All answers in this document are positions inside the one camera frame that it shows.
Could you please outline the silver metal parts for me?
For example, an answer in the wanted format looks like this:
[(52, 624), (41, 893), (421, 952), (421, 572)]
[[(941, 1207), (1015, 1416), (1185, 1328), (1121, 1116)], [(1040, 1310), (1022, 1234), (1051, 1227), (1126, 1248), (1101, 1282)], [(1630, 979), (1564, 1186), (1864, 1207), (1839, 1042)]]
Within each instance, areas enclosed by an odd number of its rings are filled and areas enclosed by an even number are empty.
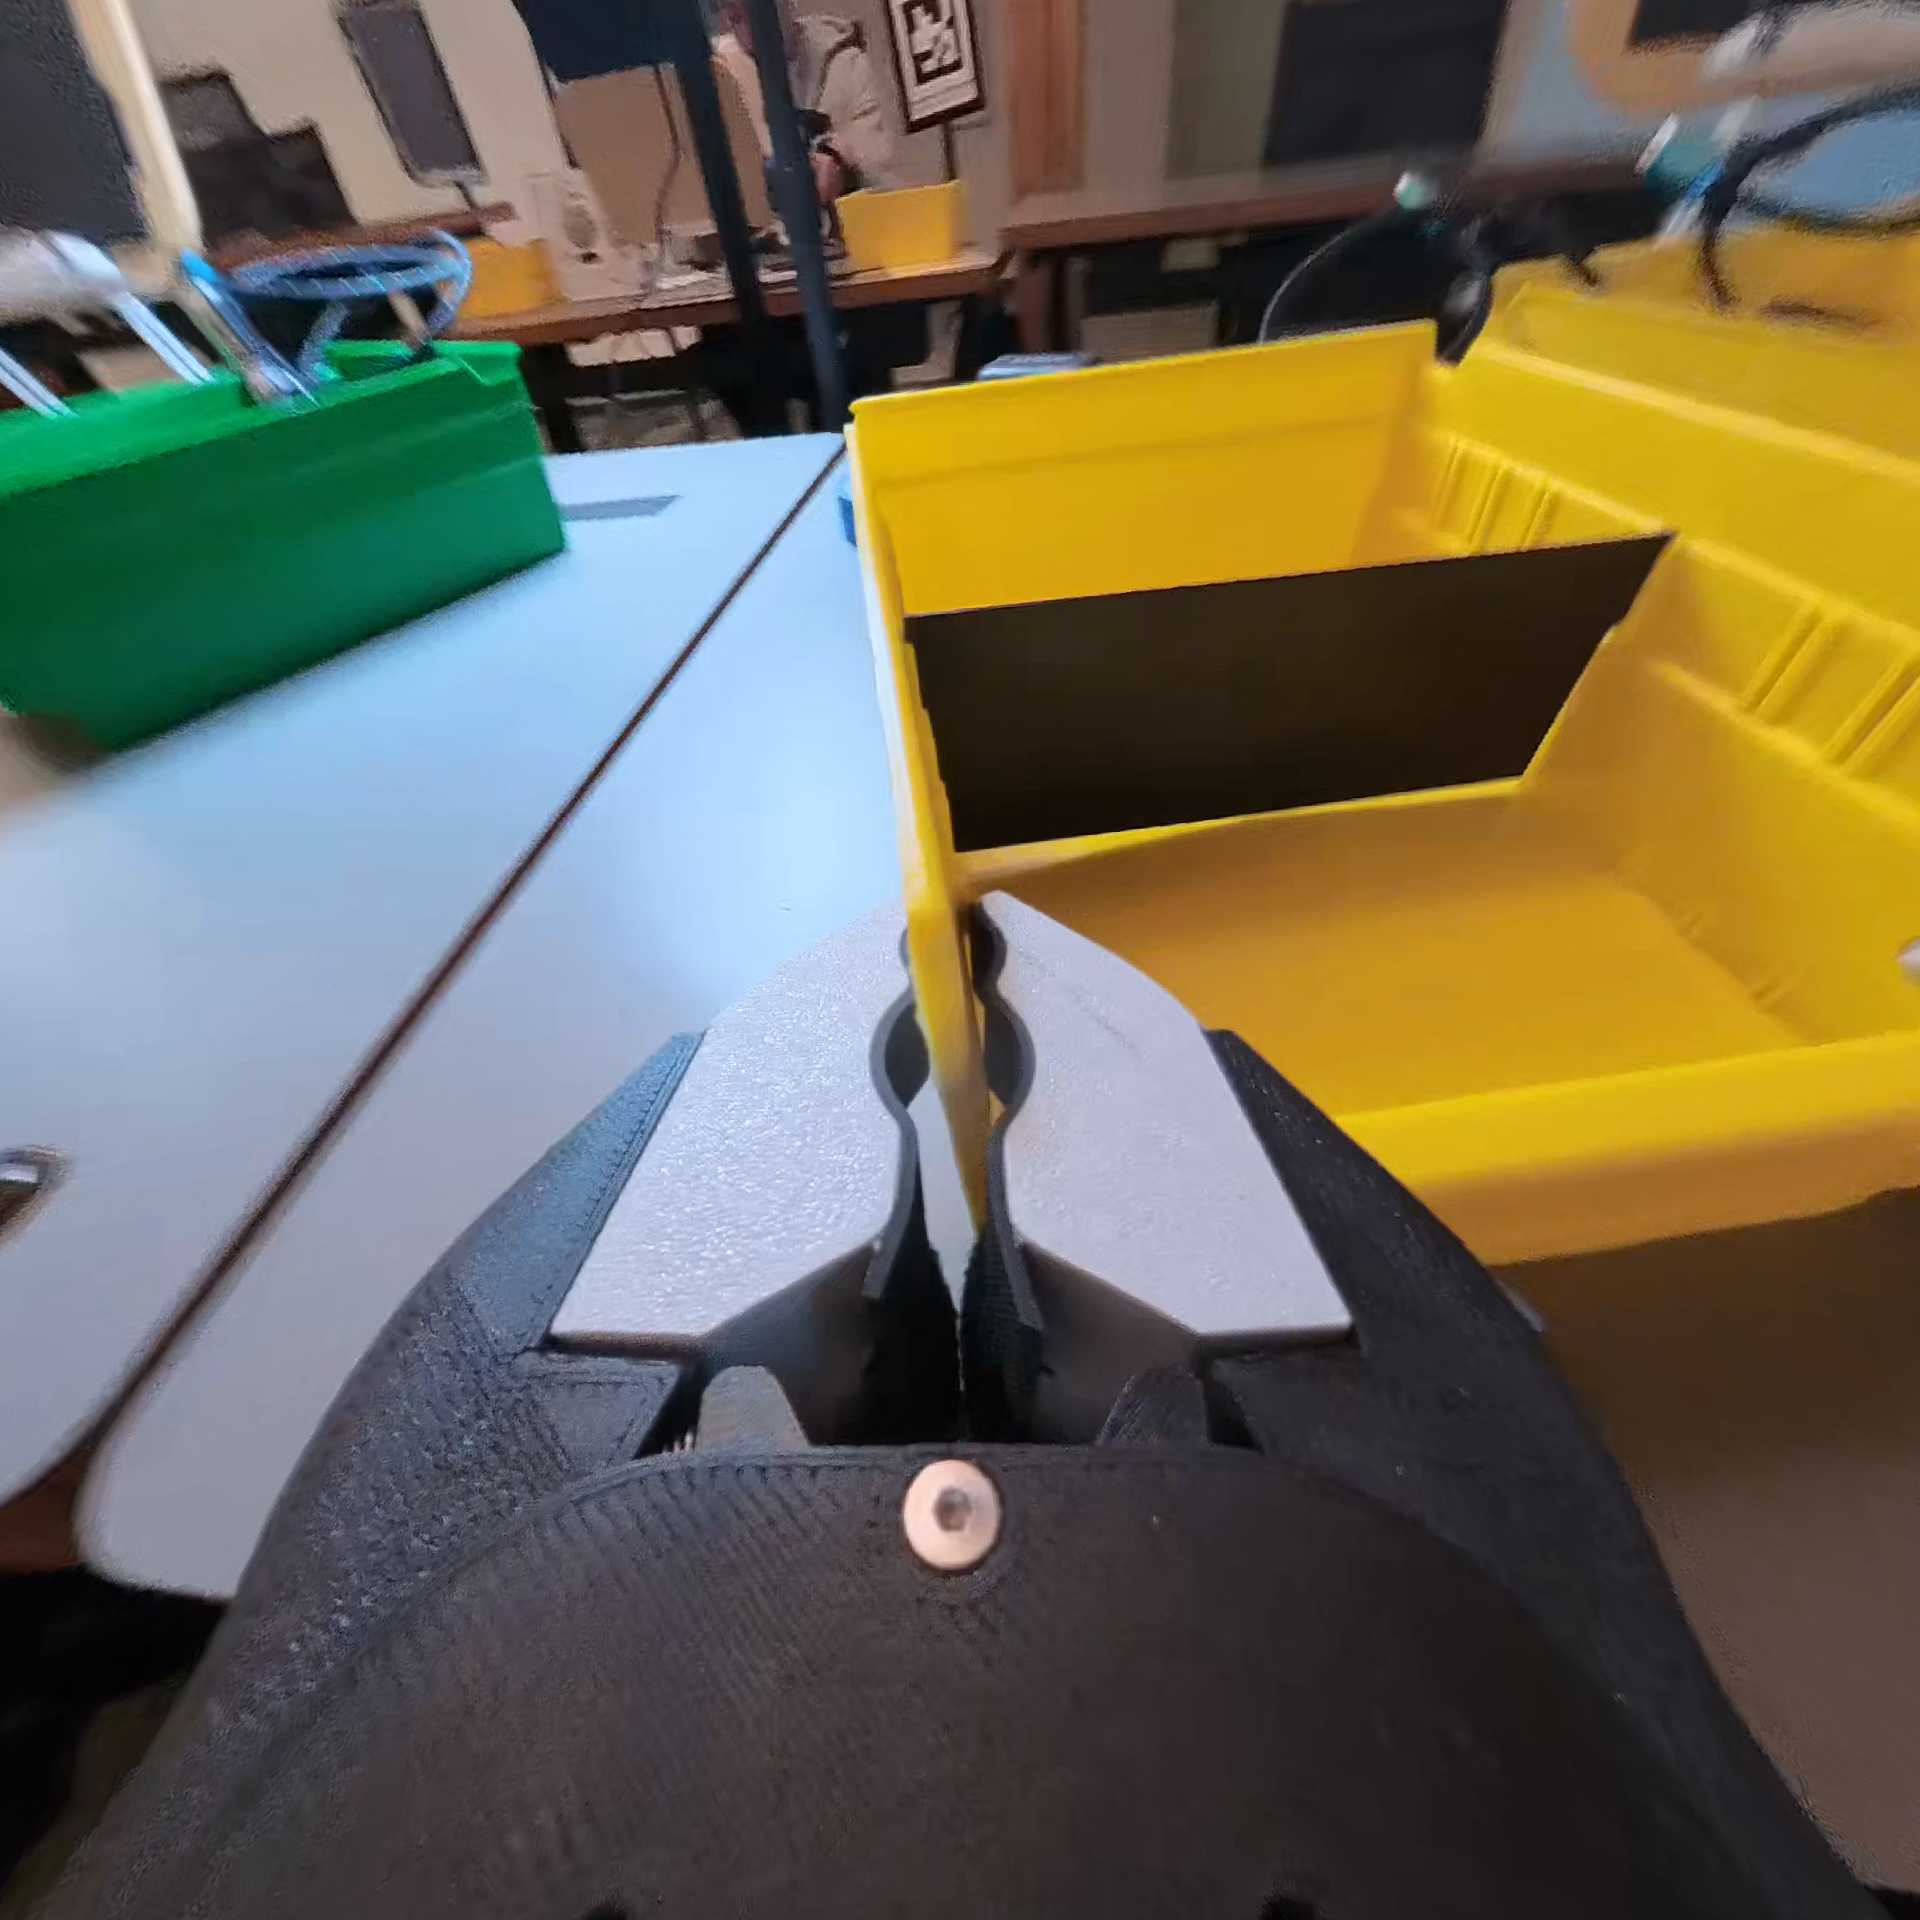
[[(231, 283), (198, 252), (179, 252), (157, 300), (177, 306), (203, 341), (236, 372), (254, 402), (306, 405), (317, 396), (317, 375), (299, 370), (254, 324)], [(161, 367), (187, 387), (211, 382), (192, 349), (161, 322), (147, 300), (99, 247), (73, 234), (3, 229), (1, 322), (66, 324), (108, 320), (128, 330)]]

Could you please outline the black tablet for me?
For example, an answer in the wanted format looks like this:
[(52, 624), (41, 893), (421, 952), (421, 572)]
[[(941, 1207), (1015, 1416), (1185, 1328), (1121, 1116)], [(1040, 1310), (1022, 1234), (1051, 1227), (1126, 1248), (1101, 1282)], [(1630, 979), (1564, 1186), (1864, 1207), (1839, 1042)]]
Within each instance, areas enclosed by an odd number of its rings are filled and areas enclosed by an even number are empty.
[(469, 201), (485, 171), (421, 4), (349, 3), (338, 27), (405, 176)]

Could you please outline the black board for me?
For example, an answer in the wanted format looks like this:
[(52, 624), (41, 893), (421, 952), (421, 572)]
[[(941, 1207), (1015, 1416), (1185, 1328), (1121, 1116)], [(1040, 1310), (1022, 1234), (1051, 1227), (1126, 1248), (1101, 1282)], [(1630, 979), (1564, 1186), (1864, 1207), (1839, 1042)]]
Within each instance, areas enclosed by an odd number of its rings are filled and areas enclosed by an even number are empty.
[(1260, 162), (1469, 152), (1506, 17), (1503, 3), (1287, 4)]

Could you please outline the small yellow plastic bin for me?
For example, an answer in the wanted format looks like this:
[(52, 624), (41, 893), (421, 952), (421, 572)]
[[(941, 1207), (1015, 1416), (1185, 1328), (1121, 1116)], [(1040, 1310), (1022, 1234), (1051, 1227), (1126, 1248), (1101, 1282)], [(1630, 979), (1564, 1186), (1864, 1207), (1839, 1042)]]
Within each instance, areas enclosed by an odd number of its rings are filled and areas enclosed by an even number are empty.
[(897, 277), (958, 261), (970, 238), (962, 180), (861, 189), (834, 205), (844, 259), (855, 277)]

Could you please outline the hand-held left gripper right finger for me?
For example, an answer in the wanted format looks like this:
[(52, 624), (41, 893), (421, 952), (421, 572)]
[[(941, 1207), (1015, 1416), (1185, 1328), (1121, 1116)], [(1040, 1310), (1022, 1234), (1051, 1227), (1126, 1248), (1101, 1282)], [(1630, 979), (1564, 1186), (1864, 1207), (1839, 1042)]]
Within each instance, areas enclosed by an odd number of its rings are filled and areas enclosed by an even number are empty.
[(963, 1289), (977, 1436), (1090, 1444), (1149, 1375), (1346, 1342), (1353, 1314), (1208, 1031), (1009, 893), (971, 913), (987, 1128)]

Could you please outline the wooden office desk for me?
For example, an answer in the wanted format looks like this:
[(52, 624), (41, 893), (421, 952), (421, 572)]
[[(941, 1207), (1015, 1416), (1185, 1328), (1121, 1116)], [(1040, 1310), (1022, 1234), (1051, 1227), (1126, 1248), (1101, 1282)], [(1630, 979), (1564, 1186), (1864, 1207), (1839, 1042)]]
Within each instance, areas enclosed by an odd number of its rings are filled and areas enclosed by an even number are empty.
[[(993, 295), (1012, 257), (965, 250), (906, 268), (831, 272), (827, 300), (840, 314), (865, 309), (958, 302)], [(696, 277), (683, 287), (646, 299), (553, 300), (498, 316), (464, 316), (450, 341), (512, 345), (521, 350), (572, 347), (630, 332), (705, 330), (741, 324), (731, 283), (723, 272)]]
[(1642, 178), (1630, 157), (1475, 161), (1362, 159), (1206, 175), (1132, 189), (1032, 195), (1009, 206), (1000, 248), (1009, 257), (1297, 229), (1355, 220), (1387, 206), (1403, 176), (1431, 182), (1442, 198), (1503, 205), (1568, 195), (1630, 191)]

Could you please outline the black bin divider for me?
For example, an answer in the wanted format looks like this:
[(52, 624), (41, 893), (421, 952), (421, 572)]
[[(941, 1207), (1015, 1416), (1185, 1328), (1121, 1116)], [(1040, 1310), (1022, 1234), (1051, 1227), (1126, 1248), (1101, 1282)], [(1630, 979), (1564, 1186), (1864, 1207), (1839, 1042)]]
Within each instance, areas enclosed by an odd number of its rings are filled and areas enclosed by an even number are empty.
[(1515, 780), (1668, 545), (909, 617), (956, 850)]

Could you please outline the green plastic bin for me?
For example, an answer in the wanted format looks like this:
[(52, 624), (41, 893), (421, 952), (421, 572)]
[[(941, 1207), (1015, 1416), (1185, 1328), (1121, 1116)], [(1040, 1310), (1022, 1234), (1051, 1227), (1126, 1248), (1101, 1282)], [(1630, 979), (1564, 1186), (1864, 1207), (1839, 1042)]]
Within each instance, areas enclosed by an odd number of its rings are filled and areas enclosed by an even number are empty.
[(233, 375), (3, 412), (3, 711), (119, 753), (564, 548), (509, 345), (329, 353), (314, 402)]

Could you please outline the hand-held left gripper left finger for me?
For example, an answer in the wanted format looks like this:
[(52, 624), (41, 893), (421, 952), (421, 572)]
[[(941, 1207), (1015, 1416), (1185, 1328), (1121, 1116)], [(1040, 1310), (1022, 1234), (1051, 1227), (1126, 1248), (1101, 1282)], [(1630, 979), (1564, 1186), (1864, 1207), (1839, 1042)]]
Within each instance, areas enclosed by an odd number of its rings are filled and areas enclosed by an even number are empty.
[(636, 1153), (547, 1341), (757, 1368), (815, 1444), (962, 1428), (958, 1321), (909, 1114), (927, 1051), (884, 904), (715, 1016)]

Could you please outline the printed marker sign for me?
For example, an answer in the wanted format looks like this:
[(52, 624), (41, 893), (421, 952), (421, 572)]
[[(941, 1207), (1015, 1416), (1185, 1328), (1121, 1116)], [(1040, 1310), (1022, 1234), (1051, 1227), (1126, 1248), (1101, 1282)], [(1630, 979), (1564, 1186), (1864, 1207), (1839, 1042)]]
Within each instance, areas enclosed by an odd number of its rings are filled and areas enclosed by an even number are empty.
[(927, 133), (987, 107), (971, 3), (884, 3), (902, 121)]

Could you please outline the black light stand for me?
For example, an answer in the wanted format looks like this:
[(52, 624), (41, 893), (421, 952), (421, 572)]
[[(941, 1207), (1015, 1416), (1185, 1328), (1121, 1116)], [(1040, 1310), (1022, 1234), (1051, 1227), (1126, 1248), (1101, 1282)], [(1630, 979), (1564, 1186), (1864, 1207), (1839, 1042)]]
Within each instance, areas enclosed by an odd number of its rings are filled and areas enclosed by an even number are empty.
[[(662, 47), (682, 85), (689, 142), (722, 248), (722, 266), (731, 290), (731, 327), (749, 362), (752, 423), (770, 426), (774, 405), (784, 400), (787, 390), (777, 381), (780, 345), (753, 262), (745, 191), (718, 105), (703, 13), (696, 3), (659, 3), (655, 13)], [(774, 205), (794, 268), (813, 396), (812, 415), (817, 431), (840, 434), (850, 421), (848, 376), (821, 242), (821, 206), (791, 92), (784, 24), (771, 3), (745, 3), (744, 13), (761, 111), (771, 136)]]

